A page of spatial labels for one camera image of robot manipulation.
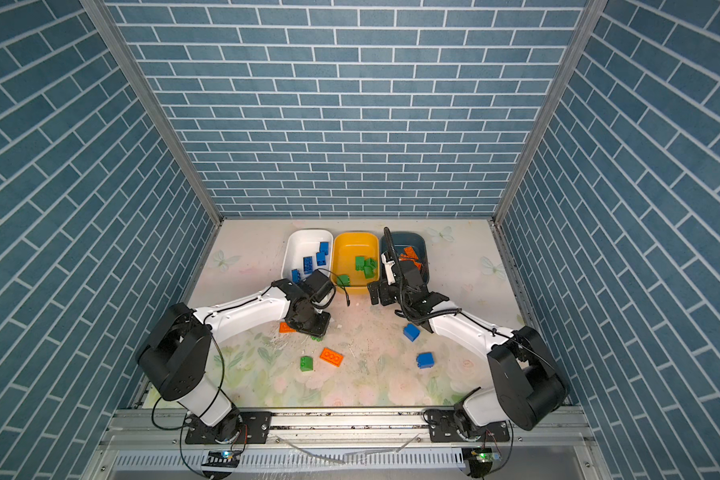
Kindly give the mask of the orange lego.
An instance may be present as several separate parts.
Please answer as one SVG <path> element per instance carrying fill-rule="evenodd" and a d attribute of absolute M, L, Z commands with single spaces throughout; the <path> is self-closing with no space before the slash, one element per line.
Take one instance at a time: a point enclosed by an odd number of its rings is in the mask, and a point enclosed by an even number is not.
<path fill-rule="evenodd" d="M 418 261 L 419 257 L 415 249 L 412 246 L 407 246 L 403 249 L 403 253 L 400 255 L 401 259 Z"/>
<path fill-rule="evenodd" d="M 295 333 L 295 330 L 287 325 L 286 322 L 281 322 L 279 325 L 280 333 Z"/>
<path fill-rule="evenodd" d="M 319 358 L 335 367 L 340 367 L 344 360 L 344 356 L 342 354 L 329 348 L 324 348 L 320 353 Z"/>

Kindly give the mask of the tall blue lego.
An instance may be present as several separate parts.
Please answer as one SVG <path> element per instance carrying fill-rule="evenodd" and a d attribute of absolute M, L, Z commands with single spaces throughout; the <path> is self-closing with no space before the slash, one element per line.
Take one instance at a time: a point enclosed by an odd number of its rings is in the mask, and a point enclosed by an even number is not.
<path fill-rule="evenodd" d="M 305 256 L 303 258 L 303 272 L 305 275 L 310 275 L 314 271 L 313 257 Z"/>

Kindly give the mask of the orange lego bottom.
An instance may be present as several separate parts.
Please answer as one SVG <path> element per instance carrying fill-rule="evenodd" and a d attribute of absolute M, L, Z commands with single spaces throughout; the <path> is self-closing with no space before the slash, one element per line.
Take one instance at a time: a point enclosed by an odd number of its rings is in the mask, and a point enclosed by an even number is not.
<path fill-rule="evenodd" d="M 320 353 L 319 358 L 335 367 L 340 367 L 344 360 L 344 356 L 342 354 L 329 348 L 324 348 Z"/>

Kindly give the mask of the green lego bottom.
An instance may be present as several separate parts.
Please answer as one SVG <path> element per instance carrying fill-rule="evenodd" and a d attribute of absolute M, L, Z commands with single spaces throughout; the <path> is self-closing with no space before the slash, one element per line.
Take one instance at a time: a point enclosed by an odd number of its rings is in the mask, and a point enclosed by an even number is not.
<path fill-rule="evenodd" d="M 310 356 L 302 356 L 299 361 L 301 372 L 311 372 L 314 370 L 313 358 Z"/>

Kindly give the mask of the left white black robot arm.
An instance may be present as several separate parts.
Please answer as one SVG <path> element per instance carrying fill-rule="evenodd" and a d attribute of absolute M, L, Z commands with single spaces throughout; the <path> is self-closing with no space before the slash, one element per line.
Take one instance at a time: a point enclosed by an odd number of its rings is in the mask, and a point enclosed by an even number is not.
<path fill-rule="evenodd" d="M 189 425 L 212 443 L 235 441 L 243 419 L 224 393 L 226 362 L 217 380 L 207 374 L 209 358 L 222 356 L 229 338 L 268 322 L 284 322 L 297 333 L 321 338 L 328 329 L 328 306 L 337 286 L 322 272 L 295 282 L 273 281 L 238 300 L 196 309 L 180 302 L 167 308 L 135 355 L 137 365 L 160 398 L 189 413 Z"/>

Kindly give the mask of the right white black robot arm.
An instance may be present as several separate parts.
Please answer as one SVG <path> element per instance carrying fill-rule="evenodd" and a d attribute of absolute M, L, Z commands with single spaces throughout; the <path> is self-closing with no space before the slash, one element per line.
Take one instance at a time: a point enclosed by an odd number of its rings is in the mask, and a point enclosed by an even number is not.
<path fill-rule="evenodd" d="M 537 330 L 512 330 L 473 317 L 449 297 L 431 291 L 411 260 L 383 254 L 380 265 L 383 275 L 368 284 L 372 304 L 396 304 L 396 314 L 409 323 L 487 361 L 492 386 L 474 389 L 454 406 L 460 435 L 472 440 L 490 424 L 503 421 L 530 431 L 564 403 L 566 377 Z"/>

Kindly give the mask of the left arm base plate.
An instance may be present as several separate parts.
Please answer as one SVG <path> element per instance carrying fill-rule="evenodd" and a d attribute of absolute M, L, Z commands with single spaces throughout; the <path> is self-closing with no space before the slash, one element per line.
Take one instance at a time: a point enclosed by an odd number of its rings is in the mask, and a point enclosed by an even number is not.
<path fill-rule="evenodd" d="M 265 444 L 273 414 L 269 411 L 233 410 L 215 426 L 190 414 L 184 441 L 189 445 Z"/>

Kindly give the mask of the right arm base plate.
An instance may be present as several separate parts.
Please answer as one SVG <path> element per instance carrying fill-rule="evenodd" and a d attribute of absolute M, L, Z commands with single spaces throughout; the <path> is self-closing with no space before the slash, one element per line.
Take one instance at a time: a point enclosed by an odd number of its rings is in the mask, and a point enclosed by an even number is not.
<path fill-rule="evenodd" d="M 508 442 L 511 437 L 505 421 L 478 426 L 464 412 L 454 408 L 425 409 L 422 419 L 433 443 Z"/>

